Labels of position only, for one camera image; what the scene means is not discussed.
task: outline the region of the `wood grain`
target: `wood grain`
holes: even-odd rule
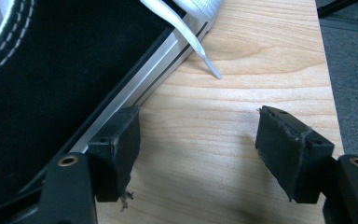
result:
[[[258,158],[257,109],[286,110],[336,145],[337,114],[313,0],[226,0],[194,53],[141,109],[129,208],[99,203],[101,223],[324,223],[290,203]]]

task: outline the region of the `gray carpet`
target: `gray carpet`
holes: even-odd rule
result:
[[[358,155],[358,3],[322,19],[321,28],[344,150]]]

